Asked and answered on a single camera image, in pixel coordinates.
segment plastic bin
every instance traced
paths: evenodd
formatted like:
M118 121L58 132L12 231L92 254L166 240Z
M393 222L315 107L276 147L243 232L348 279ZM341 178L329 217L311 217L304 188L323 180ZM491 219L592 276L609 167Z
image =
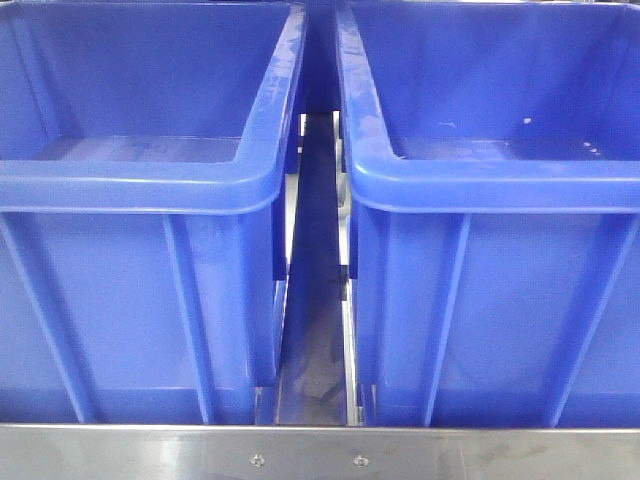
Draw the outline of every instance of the plastic bin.
M0 421L251 423L297 5L0 4Z
M640 426L640 9L338 15L368 423Z

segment metal surface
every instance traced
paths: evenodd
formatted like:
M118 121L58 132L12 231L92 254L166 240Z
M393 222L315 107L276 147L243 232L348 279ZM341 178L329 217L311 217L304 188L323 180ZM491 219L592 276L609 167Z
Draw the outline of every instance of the metal surface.
M331 114L307 116L276 400L281 425L345 423L333 143Z
M0 426L0 478L11 480L631 480L638 471L638 430Z

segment bin wall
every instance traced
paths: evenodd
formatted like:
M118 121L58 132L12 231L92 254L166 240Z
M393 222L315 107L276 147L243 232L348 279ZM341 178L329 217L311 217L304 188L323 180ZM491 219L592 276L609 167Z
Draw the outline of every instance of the bin wall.
M358 215L373 423L637 425L636 216Z
M16 401L0 418L69 421L69 397L84 395L76 409L98 422L202 423L207 382L216 422L253 421L279 341L270 208L2 222L2 390Z

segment metal bar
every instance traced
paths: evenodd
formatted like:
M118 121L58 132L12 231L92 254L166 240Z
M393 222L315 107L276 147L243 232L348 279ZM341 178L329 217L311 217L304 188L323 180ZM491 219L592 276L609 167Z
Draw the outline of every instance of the metal bar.
M361 425L358 407L358 375L356 367L356 338L353 323L353 306L351 280L345 275L345 294L342 301L342 337L344 340L345 398L347 426Z
M331 114L308 115L276 423L342 425L344 359Z
M198 295L189 237L182 217L164 215L162 219L169 259L173 272L182 327L187 340L189 360L196 381L198 406L205 425L214 423L211 360L202 324L200 296Z
M640 430L0 425L11 480L635 480Z
M31 245L32 239L22 231L20 214L0 213L0 234L4 237L16 271L22 280L40 328L49 345L73 410L80 423L97 421L88 387L89 377L83 371L73 343L69 339L67 315L61 311L61 297L42 271L42 259Z

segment screw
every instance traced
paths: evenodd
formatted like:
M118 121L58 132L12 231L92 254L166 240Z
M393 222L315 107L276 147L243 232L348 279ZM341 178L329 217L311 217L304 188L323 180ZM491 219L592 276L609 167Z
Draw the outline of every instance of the screw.
M358 455L353 459L353 464L358 468L367 467L369 465L369 459L367 457L363 457L362 455Z
M253 465L256 468L260 468L264 466L265 463L267 463L264 457L259 453L256 453L253 457L251 457L251 460L249 461L251 462L251 465Z

